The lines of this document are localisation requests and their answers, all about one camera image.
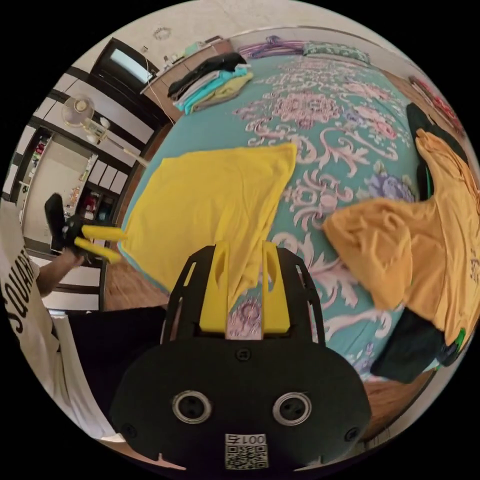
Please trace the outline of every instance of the power cord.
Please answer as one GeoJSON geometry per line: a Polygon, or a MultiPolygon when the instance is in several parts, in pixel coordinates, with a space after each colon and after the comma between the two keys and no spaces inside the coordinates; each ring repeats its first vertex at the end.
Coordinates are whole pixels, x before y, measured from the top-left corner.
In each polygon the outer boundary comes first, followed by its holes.
{"type": "Polygon", "coordinates": [[[158,104],[160,105],[160,108],[163,110],[163,113],[168,117],[168,119],[170,120],[171,124],[172,125],[175,125],[175,122],[170,118],[170,115],[165,111],[163,105],[162,105],[162,102],[160,101],[160,99],[158,98],[157,94],[155,93],[154,89],[152,88],[152,84],[150,83],[150,66],[149,66],[149,59],[143,55],[143,58],[145,59],[145,62],[146,62],[146,71],[147,71],[147,77],[146,77],[146,81],[148,83],[148,87],[150,88],[151,92],[153,93],[153,95],[155,96],[156,98],[156,101],[158,102],[158,104]]]}

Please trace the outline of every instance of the qr code label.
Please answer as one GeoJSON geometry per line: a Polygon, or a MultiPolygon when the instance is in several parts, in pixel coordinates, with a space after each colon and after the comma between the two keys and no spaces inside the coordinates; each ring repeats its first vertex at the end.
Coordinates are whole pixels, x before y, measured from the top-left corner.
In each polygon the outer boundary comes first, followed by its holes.
{"type": "Polygon", "coordinates": [[[257,470],[269,466],[265,435],[225,435],[225,468],[257,470]]]}

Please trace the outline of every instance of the bed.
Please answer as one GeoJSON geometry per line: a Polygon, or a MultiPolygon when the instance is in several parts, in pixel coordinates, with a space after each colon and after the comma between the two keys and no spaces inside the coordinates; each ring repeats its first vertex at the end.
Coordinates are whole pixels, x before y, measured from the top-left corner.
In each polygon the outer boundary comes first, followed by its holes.
{"type": "MultiPolygon", "coordinates": [[[[238,97],[184,116],[174,126],[143,174],[123,227],[163,158],[295,143],[296,167],[267,239],[303,258],[320,295],[327,346],[364,382],[382,381],[370,366],[403,307],[376,310],[320,227],[336,208],[367,198],[416,201],[418,157],[406,117],[410,101],[375,67],[347,58],[287,55],[248,62],[254,77],[238,97]]],[[[121,245],[119,250],[140,270],[121,245]]],[[[259,339],[260,334],[259,283],[231,309],[227,335],[259,339]]]]}

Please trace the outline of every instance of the window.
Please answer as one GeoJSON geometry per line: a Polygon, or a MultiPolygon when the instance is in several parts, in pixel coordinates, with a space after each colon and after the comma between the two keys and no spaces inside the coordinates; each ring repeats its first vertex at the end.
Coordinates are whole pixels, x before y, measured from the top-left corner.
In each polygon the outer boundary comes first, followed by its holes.
{"type": "Polygon", "coordinates": [[[110,59],[120,67],[124,68],[128,73],[136,77],[140,82],[146,84],[153,78],[153,74],[147,70],[147,61],[145,67],[141,66],[131,56],[116,48],[110,55],[110,59]]]}
{"type": "Polygon", "coordinates": [[[158,68],[131,46],[112,38],[91,69],[91,74],[103,79],[126,95],[139,95],[158,68]]]}

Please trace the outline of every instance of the yellow t-shirt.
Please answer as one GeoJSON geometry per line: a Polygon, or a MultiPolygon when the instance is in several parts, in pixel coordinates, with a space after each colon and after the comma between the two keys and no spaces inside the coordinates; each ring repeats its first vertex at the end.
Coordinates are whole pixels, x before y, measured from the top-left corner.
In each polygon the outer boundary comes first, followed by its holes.
{"type": "Polygon", "coordinates": [[[323,230],[375,307],[404,303],[450,345],[480,317],[480,194],[445,141],[417,131],[435,191],[423,202],[367,200],[334,212],[323,230]]]}
{"type": "Polygon", "coordinates": [[[228,306],[258,283],[262,243],[295,168],[292,143],[165,158],[127,221],[120,244],[172,291],[190,255],[229,242],[228,306]]]}

